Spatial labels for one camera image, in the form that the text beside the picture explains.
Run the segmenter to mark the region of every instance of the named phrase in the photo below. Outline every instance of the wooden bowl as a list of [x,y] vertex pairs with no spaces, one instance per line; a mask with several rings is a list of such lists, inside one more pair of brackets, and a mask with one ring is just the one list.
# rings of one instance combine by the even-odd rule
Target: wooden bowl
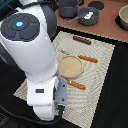
[[128,5],[120,9],[119,16],[120,16],[120,20],[123,28],[128,30]]

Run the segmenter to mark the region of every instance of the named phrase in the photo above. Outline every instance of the wooden plate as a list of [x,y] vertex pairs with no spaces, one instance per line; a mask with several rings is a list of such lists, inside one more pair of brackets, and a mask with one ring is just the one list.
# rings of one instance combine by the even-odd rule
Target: wooden plate
[[83,62],[76,56],[67,55],[59,60],[59,72],[65,78],[78,77],[83,70]]

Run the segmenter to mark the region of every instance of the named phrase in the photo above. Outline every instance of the placemat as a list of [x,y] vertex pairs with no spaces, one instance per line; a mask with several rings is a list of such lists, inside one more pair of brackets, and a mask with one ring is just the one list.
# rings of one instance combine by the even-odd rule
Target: placemat
[[[84,4],[79,6],[78,10],[83,7],[88,7],[90,2],[92,2],[92,0],[84,0]],[[75,20],[69,24],[64,24],[67,20],[61,18],[59,11],[56,10],[55,14],[57,17],[57,25],[60,27],[128,43],[128,31],[120,28],[115,22],[116,17],[119,15],[119,10],[123,6],[128,5],[128,3],[108,0],[103,0],[101,2],[104,3],[104,8],[99,10],[99,20],[96,24],[92,26],[84,26],[80,24],[78,20]]]
[[[84,72],[78,78],[71,80],[85,85],[86,89],[81,90],[68,85],[67,105],[62,118],[82,128],[90,128],[115,46],[86,38],[91,41],[91,45],[87,45],[73,40],[73,36],[73,34],[61,31],[54,39],[52,44],[57,59],[65,56],[65,54],[58,51],[61,49],[70,53],[96,58],[98,63],[82,60],[85,66]],[[26,101],[26,80],[16,90],[14,96]]]

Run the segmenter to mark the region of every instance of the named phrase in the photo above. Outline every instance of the small wooden bowl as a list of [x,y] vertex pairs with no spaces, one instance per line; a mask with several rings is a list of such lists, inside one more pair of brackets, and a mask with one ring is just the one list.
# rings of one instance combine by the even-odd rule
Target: small wooden bowl
[[123,28],[128,30],[128,5],[122,7],[119,10],[119,16],[120,16],[120,20],[121,20],[121,24],[122,24]]
[[59,72],[65,78],[76,78],[83,70],[83,62],[76,56],[66,55],[59,60]]

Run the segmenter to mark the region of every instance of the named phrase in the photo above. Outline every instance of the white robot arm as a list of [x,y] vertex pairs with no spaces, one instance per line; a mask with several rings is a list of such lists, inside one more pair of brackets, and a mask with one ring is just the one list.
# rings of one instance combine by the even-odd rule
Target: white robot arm
[[[20,2],[25,5],[36,1]],[[67,100],[67,82],[58,73],[58,61],[50,41],[55,30],[48,26],[47,14],[40,5],[18,10],[1,22],[0,48],[3,52],[0,55],[5,63],[17,65],[25,72],[27,104],[33,106],[41,120],[50,121],[54,119],[57,105],[66,105]]]

